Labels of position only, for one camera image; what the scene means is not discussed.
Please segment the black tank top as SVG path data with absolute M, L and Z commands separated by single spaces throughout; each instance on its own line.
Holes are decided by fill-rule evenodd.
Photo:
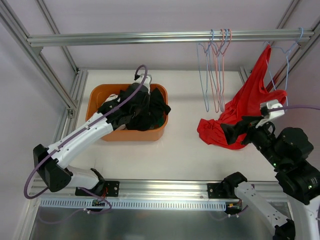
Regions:
M 133 118 L 129 124 L 120 129 L 147 131 L 152 124 L 155 124 L 164 114 L 168 115 L 171 107 L 167 105 L 158 88 L 149 92 L 149 101 L 145 111 Z

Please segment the red tank top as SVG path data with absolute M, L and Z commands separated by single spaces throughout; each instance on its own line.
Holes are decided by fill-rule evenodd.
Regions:
M 287 92 L 285 90 L 269 92 L 264 85 L 271 53 L 272 48 L 268 44 L 259 56 L 245 84 L 233 99 L 225 104 L 225 111 L 220 114 L 219 119 L 202 118 L 199 121 L 197 132 L 203 142 L 230 150 L 240 150 L 245 147 L 241 142 L 246 135 L 240 135 L 235 143 L 228 145 L 221 124 L 235 125 L 242 120 L 243 116 L 259 116 L 261 103 L 271 100 L 278 100 L 281 104 L 286 102 Z

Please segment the blue hanger with red top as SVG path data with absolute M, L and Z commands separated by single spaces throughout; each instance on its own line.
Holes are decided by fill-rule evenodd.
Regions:
M 279 49 L 282 51 L 282 53 L 285 55 L 285 59 L 286 59 L 286 62 L 285 62 L 285 86 L 284 86 L 284 90 L 286 91 L 287 90 L 287 87 L 288 87 L 288 77 L 289 77 L 289 68 L 290 68 L 290 61 L 289 61 L 289 56 L 293 50 L 293 48 L 299 44 L 303 34 L 304 34 L 304 28 L 303 27 L 299 27 L 298 28 L 300 30 L 300 36 L 297 40 L 294 41 L 294 43 L 288 48 L 288 49 L 284 49 L 283 47 L 280 47 L 280 46 L 271 46 L 272 49 Z M 272 88 L 273 90 L 277 90 L 277 87 L 276 87 L 276 76 L 272 76 L 272 73 L 271 71 L 269 70 L 269 75 L 270 75 L 270 79 L 271 79 L 271 85 L 272 85 Z

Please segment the white tank top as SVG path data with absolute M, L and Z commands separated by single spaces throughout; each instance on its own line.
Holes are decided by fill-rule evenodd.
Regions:
M 118 99 L 118 97 L 119 97 L 118 94 L 113 93 L 108 96 L 108 98 L 105 100 L 105 102 L 110 102 L 110 101 L 116 100 L 116 99 Z

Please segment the green tank top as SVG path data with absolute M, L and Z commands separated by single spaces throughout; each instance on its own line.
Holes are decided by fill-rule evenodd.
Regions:
M 149 128 L 149 130 L 155 130 L 158 129 L 160 127 L 162 127 L 165 123 L 165 119 L 164 117 L 160 118 L 156 123 L 152 124 Z

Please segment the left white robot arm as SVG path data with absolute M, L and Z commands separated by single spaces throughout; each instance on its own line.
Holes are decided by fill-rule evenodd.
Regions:
M 65 187 L 87 190 L 93 196 L 103 194 L 105 179 L 94 168 L 81 169 L 70 163 L 87 147 L 105 135 L 128 124 L 147 107 L 150 98 L 150 84 L 133 83 L 119 96 L 105 101 L 83 126 L 59 142 L 33 149 L 37 172 L 51 192 Z

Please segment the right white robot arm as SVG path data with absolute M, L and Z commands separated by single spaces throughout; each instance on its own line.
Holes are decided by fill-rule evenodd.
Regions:
M 320 172 L 307 158 L 314 146 L 301 128 L 286 127 L 278 136 L 275 126 L 261 117 L 245 116 L 235 125 L 222 124 L 231 145 L 245 135 L 243 145 L 253 144 L 271 164 L 278 182 L 276 190 L 251 183 L 240 172 L 226 176 L 215 192 L 237 198 L 260 217 L 274 240 L 320 238 Z

